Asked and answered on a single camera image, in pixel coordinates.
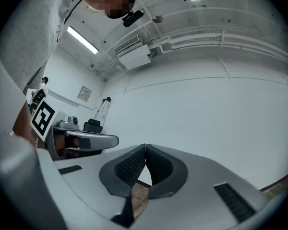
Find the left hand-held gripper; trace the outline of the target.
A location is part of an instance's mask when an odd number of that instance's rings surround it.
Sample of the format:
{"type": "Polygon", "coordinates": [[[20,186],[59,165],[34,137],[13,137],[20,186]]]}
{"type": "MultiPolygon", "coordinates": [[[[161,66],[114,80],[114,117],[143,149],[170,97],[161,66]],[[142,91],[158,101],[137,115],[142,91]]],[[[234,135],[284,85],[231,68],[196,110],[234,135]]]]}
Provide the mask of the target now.
{"type": "Polygon", "coordinates": [[[100,155],[102,150],[119,144],[119,138],[115,135],[81,131],[77,117],[67,116],[46,98],[32,110],[30,125],[36,136],[35,147],[48,151],[54,161],[100,155]],[[64,155],[59,156],[54,138],[60,134],[79,137],[80,146],[67,148],[64,155]]]}

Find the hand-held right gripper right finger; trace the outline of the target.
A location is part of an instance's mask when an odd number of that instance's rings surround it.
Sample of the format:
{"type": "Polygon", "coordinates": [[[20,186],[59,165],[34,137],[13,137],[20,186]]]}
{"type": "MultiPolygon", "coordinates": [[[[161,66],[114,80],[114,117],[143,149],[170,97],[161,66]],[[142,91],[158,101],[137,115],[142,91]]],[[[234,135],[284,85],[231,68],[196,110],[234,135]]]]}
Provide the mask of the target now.
{"type": "Polygon", "coordinates": [[[220,163],[148,144],[146,165],[153,185],[136,230],[239,230],[267,197],[220,163]]]}

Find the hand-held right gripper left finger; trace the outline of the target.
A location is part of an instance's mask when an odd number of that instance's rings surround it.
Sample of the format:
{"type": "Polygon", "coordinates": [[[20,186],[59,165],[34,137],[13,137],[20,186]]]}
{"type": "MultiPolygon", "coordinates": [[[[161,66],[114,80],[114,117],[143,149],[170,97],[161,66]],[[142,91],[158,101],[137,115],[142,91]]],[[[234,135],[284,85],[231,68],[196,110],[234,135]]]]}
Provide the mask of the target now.
{"type": "Polygon", "coordinates": [[[129,227],[146,209],[146,187],[138,182],[144,144],[54,164],[73,192],[108,220],[129,227]]]}

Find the person's left hand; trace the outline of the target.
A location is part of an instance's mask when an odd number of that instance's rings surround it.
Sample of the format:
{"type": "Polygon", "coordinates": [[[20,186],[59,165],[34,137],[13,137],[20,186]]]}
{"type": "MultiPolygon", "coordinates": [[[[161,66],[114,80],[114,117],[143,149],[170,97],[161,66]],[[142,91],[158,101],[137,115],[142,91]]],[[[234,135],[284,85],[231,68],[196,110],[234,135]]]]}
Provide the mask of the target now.
{"type": "Polygon", "coordinates": [[[77,148],[80,146],[81,139],[76,136],[56,135],[54,138],[55,149],[59,156],[63,156],[67,148],[77,148]]]}

